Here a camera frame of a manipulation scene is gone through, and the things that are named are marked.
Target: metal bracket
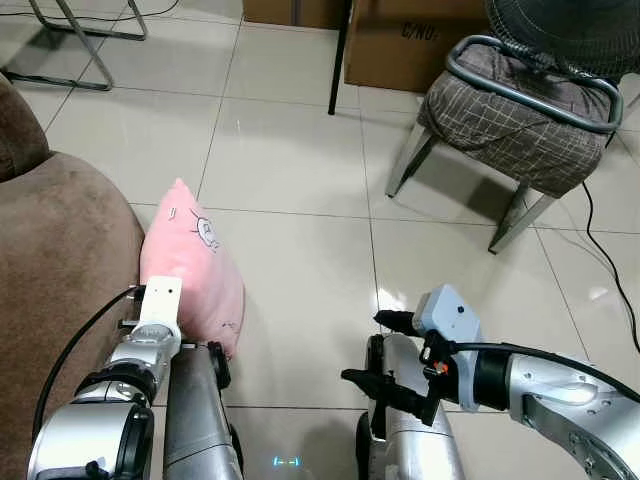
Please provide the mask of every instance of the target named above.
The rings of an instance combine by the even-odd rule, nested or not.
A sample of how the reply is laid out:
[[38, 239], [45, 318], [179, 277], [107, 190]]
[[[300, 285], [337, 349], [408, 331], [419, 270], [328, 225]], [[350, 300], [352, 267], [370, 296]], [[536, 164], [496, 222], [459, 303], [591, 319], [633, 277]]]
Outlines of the metal bracket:
[[618, 89], [607, 81], [601, 78], [584, 78], [580, 80], [574, 80], [574, 82], [577, 84], [581, 84], [589, 88], [594, 88], [606, 93], [611, 100], [609, 118], [606, 122], [590, 120], [588, 118], [583, 118], [579, 115], [576, 115], [573, 112], [563, 110], [562, 108], [540, 100], [539, 98], [535, 98], [523, 92], [515, 90], [514, 88], [511, 88], [493, 79], [483, 77], [482, 75], [479, 75], [476, 72], [463, 67], [460, 63], [458, 63], [458, 58], [460, 57], [460, 55], [462, 55], [462, 52], [467, 49], [467, 47], [473, 44], [495, 47], [500, 49], [503, 54], [508, 55], [508, 51], [505, 49], [504, 43], [495, 37], [489, 37], [487, 35], [471, 35], [469, 37], [466, 37], [462, 39], [455, 47], [453, 47], [453, 49], [447, 56], [447, 70], [449, 70], [456, 77], [478, 88], [482, 88], [483, 90], [488, 90], [490, 92], [495, 92], [498, 95], [508, 98], [509, 100], [513, 100], [514, 102], [537, 110], [543, 115], [547, 115], [559, 122], [568, 123], [569, 125], [581, 128], [582, 130], [587, 130], [594, 133], [611, 133], [620, 126], [620, 123], [622, 122], [624, 100], [622, 99], [622, 95], [620, 95]]
[[38, 6], [36, 0], [29, 0], [31, 7], [33, 8], [33, 12], [38, 19], [38, 21], [47, 29], [52, 31], [63, 31], [63, 32], [73, 32], [75, 33], [84, 47], [89, 52], [89, 56], [91, 60], [96, 64], [98, 70], [105, 79], [105, 83], [97, 83], [97, 82], [87, 82], [81, 80], [73, 80], [67, 78], [60, 77], [49, 77], [46, 75], [23, 75], [16, 72], [3, 71], [4, 75], [11, 81], [19, 80], [25, 82], [35, 82], [35, 83], [44, 83], [48, 85], [60, 85], [64, 87], [77, 87], [77, 88], [85, 88], [89, 90], [111, 90], [113, 88], [113, 77], [111, 73], [107, 69], [106, 65], [98, 56], [98, 51], [91, 44], [87, 35], [92, 36], [100, 36], [100, 37], [114, 37], [114, 38], [124, 38], [127, 40], [138, 40], [142, 41], [147, 38], [148, 30], [147, 26], [144, 23], [142, 15], [140, 14], [140, 10], [138, 10], [138, 6], [135, 3], [135, 0], [128, 0], [129, 7], [133, 11], [140, 28], [142, 29], [141, 34], [136, 33], [125, 33], [125, 32], [114, 32], [111, 30], [104, 29], [96, 29], [96, 28], [83, 28], [80, 26], [78, 19], [73, 15], [73, 12], [69, 8], [69, 5], [65, 0], [56, 0], [56, 3], [62, 10], [62, 13], [69, 21], [70, 26], [59, 25], [55, 23], [51, 23], [47, 20], [47, 18], [42, 14], [40, 7]]

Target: stool cushion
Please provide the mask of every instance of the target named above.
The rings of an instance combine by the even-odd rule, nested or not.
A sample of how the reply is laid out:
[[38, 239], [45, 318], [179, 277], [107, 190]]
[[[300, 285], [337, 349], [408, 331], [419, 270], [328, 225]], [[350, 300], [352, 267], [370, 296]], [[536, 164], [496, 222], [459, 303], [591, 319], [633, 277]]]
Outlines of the stool cushion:
[[[458, 62], [580, 116], [593, 120], [608, 116], [610, 102], [604, 93], [561, 77], [536, 74], [494, 47], [471, 45]], [[472, 158], [555, 198], [589, 176], [608, 138], [559, 123], [448, 72], [427, 93], [418, 123]]]

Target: black cable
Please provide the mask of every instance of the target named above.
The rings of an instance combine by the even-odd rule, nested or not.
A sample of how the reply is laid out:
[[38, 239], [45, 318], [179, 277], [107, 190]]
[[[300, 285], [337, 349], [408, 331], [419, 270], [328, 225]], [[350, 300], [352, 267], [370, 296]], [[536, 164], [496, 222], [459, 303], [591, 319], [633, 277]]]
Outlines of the black cable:
[[[176, 6], [178, 5], [178, 2], [180, 0], [175, 0], [173, 2], [173, 4], [169, 7], [166, 8], [165, 10], [162, 10], [161, 12], [151, 12], [151, 13], [144, 13], [141, 14], [141, 17], [152, 17], [154, 15], [162, 15], [163, 13], [167, 13], [170, 12], [171, 10], [173, 10], [174, 8], [176, 8]], [[15, 12], [15, 13], [0, 13], [0, 17], [14, 17], [14, 16], [35, 16], [35, 13], [33, 12]], [[67, 17], [49, 17], [47, 15], [43, 15], [44, 18], [46, 18], [47, 20], [68, 20]], [[137, 17], [135, 15], [131, 16], [131, 17], [123, 17], [123, 18], [99, 18], [99, 17], [75, 17], [76, 20], [96, 20], [98, 22], [122, 22], [124, 20], [134, 20]]]
[[42, 386], [42, 390], [40, 390], [40, 396], [38, 397], [38, 403], [36, 404], [36, 410], [33, 415], [33, 426], [31, 428], [31, 441], [35, 442], [36, 437], [38, 436], [38, 432], [42, 428], [42, 419], [44, 417], [44, 409], [47, 405], [47, 399], [49, 398], [49, 393], [51, 393], [51, 388], [53, 387], [53, 382], [55, 382], [58, 373], [60, 373], [60, 369], [64, 364], [65, 360], [76, 346], [78, 341], [82, 338], [82, 336], [87, 333], [87, 331], [102, 317], [111, 307], [113, 307], [116, 303], [118, 303], [122, 298], [124, 298], [129, 293], [134, 290], [144, 289], [144, 285], [134, 285], [132, 287], [127, 288], [125, 291], [119, 293], [113, 299], [109, 301], [104, 307], [102, 307], [96, 314], [89, 319], [87, 323], [85, 323], [80, 329], [75, 333], [75, 335], [69, 340], [67, 345], [64, 347], [64, 350], [58, 355], [56, 363], [53, 364], [51, 371], [49, 372], [49, 376], [47, 380], [44, 382]]
[[631, 302], [627, 297], [627, 294], [624, 292], [622, 288], [622, 283], [620, 282], [620, 275], [618, 274], [618, 269], [616, 265], [613, 263], [613, 260], [609, 256], [609, 254], [605, 251], [605, 249], [598, 243], [598, 241], [593, 238], [591, 234], [591, 220], [593, 219], [593, 198], [591, 198], [591, 192], [587, 188], [587, 184], [582, 182], [582, 188], [584, 188], [585, 193], [587, 194], [587, 198], [589, 199], [589, 220], [587, 221], [587, 235], [589, 239], [593, 242], [593, 244], [600, 250], [600, 252], [605, 256], [611, 268], [613, 269], [613, 279], [616, 282], [616, 287], [618, 287], [618, 292], [620, 292], [620, 296], [622, 300], [624, 300], [624, 304], [627, 307], [629, 312], [629, 317], [631, 320], [631, 338], [633, 339], [633, 345], [636, 347], [636, 351], [640, 354], [640, 342], [638, 342], [638, 327], [636, 323], [636, 314], [633, 311], [633, 307], [631, 306]]
[[513, 345], [511, 343], [456, 343], [450, 342], [452, 353], [462, 352], [462, 351], [484, 351], [484, 352], [493, 352], [493, 353], [511, 353], [511, 354], [519, 354], [519, 355], [527, 355], [529, 357], [541, 358], [543, 360], [548, 360], [550, 362], [559, 363], [569, 368], [573, 368], [582, 373], [586, 373], [598, 380], [607, 383], [614, 387], [618, 392], [627, 397], [630, 400], [640, 403], [640, 394], [635, 392], [633, 389], [626, 386], [624, 383], [616, 380], [613, 377], [610, 377], [604, 372], [593, 368], [589, 365], [585, 365], [584, 363], [578, 362], [577, 360], [572, 360], [571, 358], [563, 357], [562, 355], [557, 355], [555, 353], [545, 352], [544, 350], [538, 350], [536, 348], [522, 347], [520, 345]]

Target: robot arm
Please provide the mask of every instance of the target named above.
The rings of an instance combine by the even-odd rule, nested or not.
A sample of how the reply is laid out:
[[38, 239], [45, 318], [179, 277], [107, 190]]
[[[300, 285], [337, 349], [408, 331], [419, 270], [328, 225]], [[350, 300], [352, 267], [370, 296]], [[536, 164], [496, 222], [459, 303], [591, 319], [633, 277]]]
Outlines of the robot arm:
[[433, 423], [441, 399], [469, 412], [479, 405], [508, 410], [513, 420], [565, 449], [590, 478], [640, 479], [640, 397], [628, 387], [564, 357], [536, 358], [509, 345], [465, 347], [461, 342], [482, 341], [479, 321], [448, 285], [425, 295], [415, 314], [383, 311], [376, 320], [425, 338], [420, 361], [429, 387], [422, 396], [396, 384], [392, 375], [345, 370], [343, 378], [370, 398], [426, 425]]
[[149, 280], [137, 326], [40, 430], [27, 480], [142, 477], [153, 437], [149, 407], [180, 349], [181, 287], [175, 277]]

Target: tile floor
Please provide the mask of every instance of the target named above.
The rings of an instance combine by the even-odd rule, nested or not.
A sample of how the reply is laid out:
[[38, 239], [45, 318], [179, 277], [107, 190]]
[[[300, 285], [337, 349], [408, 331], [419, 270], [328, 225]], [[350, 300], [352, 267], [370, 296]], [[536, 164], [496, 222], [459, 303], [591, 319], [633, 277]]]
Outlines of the tile floor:
[[[0, 13], [27, 4], [2, 3]], [[171, 3], [139, 1], [143, 12]], [[42, 4], [56, 14], [54, 2]], [[88, 16], [130, 14], [120, 0], [72, 5]], [[145, 42], [96, 40], [113, 91], [18, 88], [52, 148], [105, 173], [143, 226], [177, 176], [208, 209], [247, 285], [246, 324], [224, 397], [248, 479], [294, 478], [271, 468], [274, 455], [301, 457], [295, 478], [356, 478], [354, 429], [366, 402], [339, 371], [362, 364], [377, 308], [411, 309], [443, 282], [474, 306], [488, 339], [588, 356], [640, 388], [620, 298], [585, 241], [580, 189], [492, 256], [487, 245], [513, 182], [440, 148], [395, 200], [386, 198], [420, 99], [343, 84], [339, 111], [328, 117], [335, 32], [248, 24], [239, 0], [181, 0], [147, 23]], [[96, 79], [77, 40], [59, 38], [53, 51], [44, 41], [33, 19], [0, 17], [3, 65]], [[624, 88], [637, 93], [638, 77]], [[640, 306], [640, 108], [588, 183], [596, 235]], [[447, 409], [472, 480], [584, 476], [506, 415]]]

